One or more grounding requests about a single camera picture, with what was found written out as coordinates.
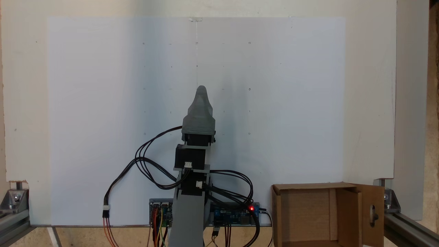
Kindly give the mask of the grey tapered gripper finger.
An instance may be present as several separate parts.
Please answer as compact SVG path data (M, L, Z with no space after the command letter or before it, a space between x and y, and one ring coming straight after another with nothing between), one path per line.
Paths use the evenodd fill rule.
M213 107L210 104L205 86L197 87L193 102L188 108L188 115L195 114L196 110L207 111L211 117L213 116Z

